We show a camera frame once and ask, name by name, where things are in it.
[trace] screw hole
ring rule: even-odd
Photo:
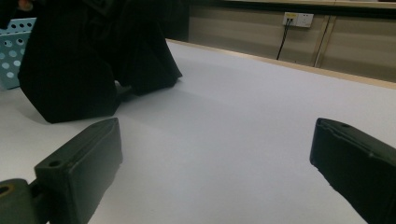
[[[0,196],[1,196],[2,194],[7,193],[8,191],[9,191],[9,186],[0,187]]]
[[[52,162],[49,163],[49,166],[50,167],[56,167],[56,166],[59,166],[60,164],[61,164],[60,161],[52,161]]]

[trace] black fabric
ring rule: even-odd
[[[48,1],[22,60],[21,89],[55,123],[113,115],[115,81],[138,95],[174,86],[181,73],[158,24],[180,7],[129,0],[110,20],[79,0]]]

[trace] blue plastic basket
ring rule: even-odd
[[[35,18],[12,20],[0,30],[0,90],[20,86],[18,73]]]

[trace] basket hole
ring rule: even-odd
[[[4,69],[8,69],[8,68],[9,68],[9,63],[2,63],[1,66],[2,66]]]
[[[17,39],[17,44],[18,45],[23,45],[23,40],[22,39]]]
[[[13,57],[13,58],[18,56],[18,53],[15,50],[10,50],[8,54],[9,54],[10,57]]]
[[[14,74],[14,73],[11,73],[11,72],[9,72],[9,73],[7,73],[7,77],[9,77],[9,78],[14,78],[14,77],[15,77],[15,74]]]
[[[4,46],[6,46],[6,47],[12,47],[12,42],[11,41],[9,41],[9,40],[6,40],[6,41],[4,41]]]

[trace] electrical outlet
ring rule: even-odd
[[[283,17],[283,23],[286,25],[288,19],[291,20],[290,26],[295,26],[298,18],[298,13],[295,12],[285,12],[285,16]]]
[[[299,27],[311,27],[314,14],[300,13],[297,18],[296,26]]]
[[[290,26],[309,28],[311,27],[312,20],[314,19],[314,14],[285,12],[282,24],[286,25],[288,19],[291,20]]]

